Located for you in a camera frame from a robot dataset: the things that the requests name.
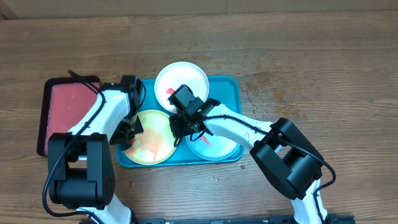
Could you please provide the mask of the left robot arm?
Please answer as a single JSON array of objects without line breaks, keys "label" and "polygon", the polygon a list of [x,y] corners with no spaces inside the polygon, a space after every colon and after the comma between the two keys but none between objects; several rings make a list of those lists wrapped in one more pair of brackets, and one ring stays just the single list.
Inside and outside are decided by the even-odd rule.
[{"label": "left robot arm", "polygon": [[138,223],[133,210],[115,194],[110,146],[129,143],[143,133],[137,113],[146,88],[135,75],[97,87],[74,71],[69,74],[97,99],[68,132],[49,137],[43,208],[53,217],[85,215],[93,223]]}]

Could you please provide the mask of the yellow-green plate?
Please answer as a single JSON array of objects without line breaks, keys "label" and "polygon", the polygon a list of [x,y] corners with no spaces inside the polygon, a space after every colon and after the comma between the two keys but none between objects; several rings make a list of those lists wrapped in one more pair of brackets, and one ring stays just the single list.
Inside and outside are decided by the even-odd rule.
[{"label": "yellow-green plate", "polygon": [[159,110],[138,112],[144,132],[135,135],[123,153],[133,162],[145,166],[167,160],[176,149],[169,117],[167,113]]}]

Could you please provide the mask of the white plate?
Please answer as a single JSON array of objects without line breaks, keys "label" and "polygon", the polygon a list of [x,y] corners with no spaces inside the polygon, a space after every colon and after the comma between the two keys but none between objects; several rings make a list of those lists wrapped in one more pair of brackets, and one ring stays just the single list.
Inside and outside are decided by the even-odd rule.
[{"label": "white plate", "polygon": [[168,97],[181,85],[187,85],[194,96],[205,101],[208,98],[210,84],[205,72],[190,62],[174,62],[164,67],[155,79],[154,92],[159,104],[171,113],[177,109],[170,104]]}]

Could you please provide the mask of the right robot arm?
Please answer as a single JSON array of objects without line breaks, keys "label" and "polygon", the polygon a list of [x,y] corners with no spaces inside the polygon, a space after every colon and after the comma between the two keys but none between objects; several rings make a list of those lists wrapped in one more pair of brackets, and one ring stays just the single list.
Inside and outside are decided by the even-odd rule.
[{"label": "right robot arm", "polygon": [[332,170],[324,158],[288,119],[276,123],[258,121],[230,110],[218,100],[179,100],[169,97],[181,122],[172,131],[177,139],[208,133],[232,140],[249,150],[269,183],[290,199],[296,223],[330,223],[320,191],[322,167]]}]

